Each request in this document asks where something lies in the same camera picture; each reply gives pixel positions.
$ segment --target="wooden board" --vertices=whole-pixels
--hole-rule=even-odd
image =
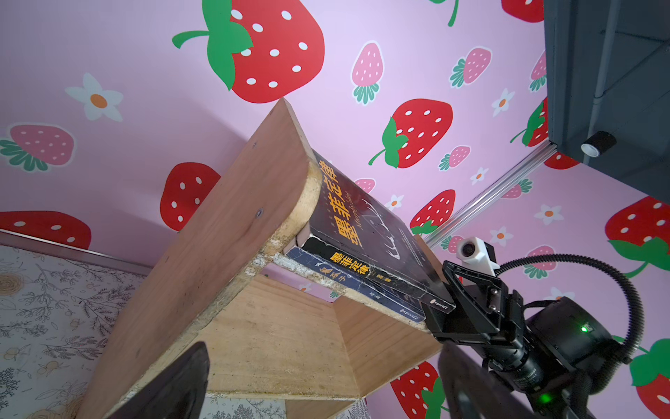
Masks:
[[[433,335],[348,298],[334,303],[361,397],[440,351]]]
[[[331,419],[351,403],[348,400],[286,400],[286,419]]]
[[[121,312],[78,418],[106,416],[169,365],[307,223],[321,177],[280,99]]]
[[[360,398],[333,305],[270,278],[256,276],[197,340],[210,356],[208,393]]]

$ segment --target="plywood edge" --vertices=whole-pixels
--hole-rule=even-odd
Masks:
[[[412,320],[409,320],[407,317],[401,316],[400,314],[396,313],[390,308],[384,307],[383,305],[374,301],[372,298],[369,298],[368,296],[365,296],[364,294],[361,294],[358,291],[352,290],[351,288],[347,288],[346,286],[340,284],[339,282],[331,280],[330,278],[327,278],[322,274],[319,274],[318,272],[315,272],[310,268],[301,265],[300,263],[292,260],[291,258],[287,257],[282,253],[275,254],[272,259],[272,262],[274,262],[275,265],[278,265],[283,269],[291,271],[294,274],[300,275],[301,277],[309,281],[315,282],[319,285],[323,285],[324,287],[328,288],[329,290],[337,292],[339,295],[343,297],[360,302],[361,304],[368,306],[373,310],[386,314],[388,317],[391,317],[394,320],[406,324],[407,326],[411,326],[419,331],[429,333],[429,330],[424,322],[421,323],[413,322]]]

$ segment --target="strawberry leaf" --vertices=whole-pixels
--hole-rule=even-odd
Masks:
[[[413,227],[411,230],[412,230],[412,233],[414,233],[414,234],[430,234],[437,229],[438,229],[438,226],[433,225],[433,220],[429,220],[426,224],[424,224],[422,226],[419,226],[419,227]]]

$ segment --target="pink strawberry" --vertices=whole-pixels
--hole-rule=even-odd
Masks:
[[[540,246],[535,250],[532,250],[528,253],[528,256],[539,256],[539,255],[553,255],[555,252],[550,246]],[[528,278],[537,278],[541,280],[544,277],[549,276],[547,271],[553,271],[556,269],[556,262],[543,262],[543,263],[533,263],[532,265],[524,265],[524,273],[528,275]]]
[[[12,166],[23,165],[26,172],[63,166],[74,153],[73,136],[57,125],[14,125],[9,136],[13,141],[0,139],[0,154],[7,156]]]
[[[451,154],[445,154],[444,158],[440,161],[440,170],[449,170],[449,168],[455,168],[466,157],[470,155],[470,148],[467,145],[459,145],[454,148]]]
[[[537,92],[547,82],[547,51],[544,51],[538,59],[533,71],[531,71],[531,92]]]
[[[505,199],[517,199],[521,194],[527,194],[533,189],[533,182],[529,179],[524,179],[514,185],[513,188],[507,191],[506,194],[502,195],[501,198]]]
[[[359,188],[363,189],[363,192],[369,194],[370,192],[373,191],[375,188],[375,180],[374,179],[358,179],[355,184],[358,185]]]
[[[473,48],[467,58],[461,58],[454,67],[454,72],[449,80],[452,81],[452,87],[460,88],[465,84],[471,84],[484,70],[491,64],[492,52],[488,48],[479,46]]]
[[[354,68],[351,71],[351,81],[356,88],[354,97],[356,102],[363,101],[363,105],[375,99],[375,93],[379,91],[379,80],[384,72],[384,60],[381,57],[379,45],[372,41],[363,46]]]
[[[455,255],[458,250],[458,244],[463,240],[464,239],[461,236],[449,236],[444,239],[440,245],[442,246],[442,249],[448,250],[449,253],[453,253]]]

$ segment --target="black book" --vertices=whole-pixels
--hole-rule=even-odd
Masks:
[[[321,194],[297,246],[437,310],[456,306],[405,223],[314,152]]]

